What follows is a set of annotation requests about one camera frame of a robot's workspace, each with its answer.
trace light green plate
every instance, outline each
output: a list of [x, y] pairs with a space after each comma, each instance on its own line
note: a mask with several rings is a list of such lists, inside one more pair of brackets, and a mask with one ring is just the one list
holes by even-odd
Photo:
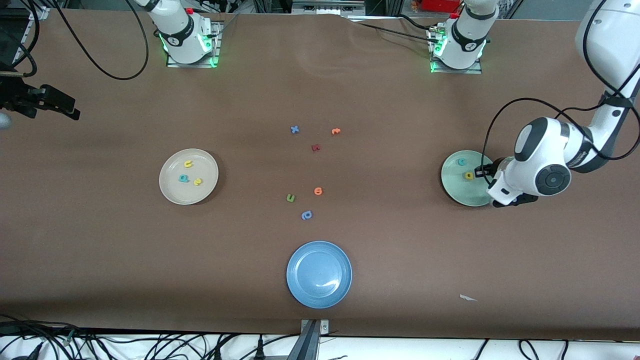
[[[466, 206], [484, 206], [491, 202], [491, 197], [486, 193], [489, 187], [482, 177], [465, 179], [465, 173], [474, 173], [474, 169], [480, 166], [480, 154], [473, 150], [462, 150], [451, 154], [442, 165], [440, 178], [442, 186], [449, 196], [460, 204]], [[491, 159], [484, 157], [484, 164], [492, 163]]]

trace green led light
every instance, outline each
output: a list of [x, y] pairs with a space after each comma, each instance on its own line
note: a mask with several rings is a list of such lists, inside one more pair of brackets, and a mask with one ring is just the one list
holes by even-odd
[[435, 46], [435, 48], [433, 49], [433, 53], [436, 54], [437, 56], [441, 56], [442, 53], [444, 52], [444, 47], [447, 45], [448, 41], [446, 38], [443, 38], [443, 40], [439, 41], [438, 44]]
[[209, 45], [209, 46], [207, 46], [207, 44], [205, 44], [205, 42], [204, 42], [204, 40], [203, 40], [204, 38], [205, 38], [205, 37], [203, 37], [203, 36], [199, 36], [199, 37], [198, 37], [198, 41], [200, 41], [200, 46], [202, 46], [202, 50], [203, 50], [203, 51], [205, 51], [205, 52], [208, 52], [208, 51], [209, 51], [209, 48], [210, 48], [211, 46], [210, 46], [210, 45]]
[[166, 43], [164, 42], [164, 39], [162, 37], [160, 37], [160, 41], [162, 42], [162, 48], [168, 54], [169, 50], [166, 48]]
[[484, 50], [484, 46], [486, 45], [486, 41], [482, 43], [482, 45], [480, 45], [480, 51], [478, 52], [478, 59], [480, 59], [480, 56], [482, 56], [482, 51]]

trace metal stand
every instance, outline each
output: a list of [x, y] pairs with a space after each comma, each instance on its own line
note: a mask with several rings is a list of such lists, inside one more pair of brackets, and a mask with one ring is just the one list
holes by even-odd
[[321, 320], [307, 320], [287, 360], [316, 360], [320, 346]]

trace white robotic arm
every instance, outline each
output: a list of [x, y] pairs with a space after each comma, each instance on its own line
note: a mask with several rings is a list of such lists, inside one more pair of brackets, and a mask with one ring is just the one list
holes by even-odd
[[453, 69], [476, 62], [486, 44], [489, 29], [498, 17], [498, 0], [467, 0], [457, 19], [444, 23], [446, 37], [434, 55]]
[[194, 63], [212, 51], [211, 19], [197, 13], [187, 13], [180, 0], [136, 2], [149, 12], [166, 52], [176, 62]]
[[594, 171], [611, 157], [620, 127], [638, 93], [640, 72], [623, 86], [640, 64], [640, 0], [606, 0], [591, 20], [601, 0], [595, 0], [580, 24], [576, 47], [584, 56], [583, 38], [591, 22], [586, 46], [593, 68], [615, 88], [605, 89], [599, 107], [584, 136], [573, 124], [541, 117], [518, 135], [514, 156], [497, 161], [487, 193], [503, 206], [530, 202], [538, 196], [564, 191], [571, 182], [569, 169]]

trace white plate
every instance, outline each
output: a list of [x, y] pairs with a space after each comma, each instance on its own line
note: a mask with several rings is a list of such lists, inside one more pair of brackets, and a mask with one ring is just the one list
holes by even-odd
[[[191, 160], [191, 167], [184, 162]], [[186, 175], [188, 182], [179, 181]], [[196, 179], [200, 185], [194, 185]], [[203, 201], [218, 183], [218, 163], [208, 152], [200, 149], [185, 149], [176, 152], [160, 170], [160, 191], [167, 200], [178, 205], [191, 205]]]

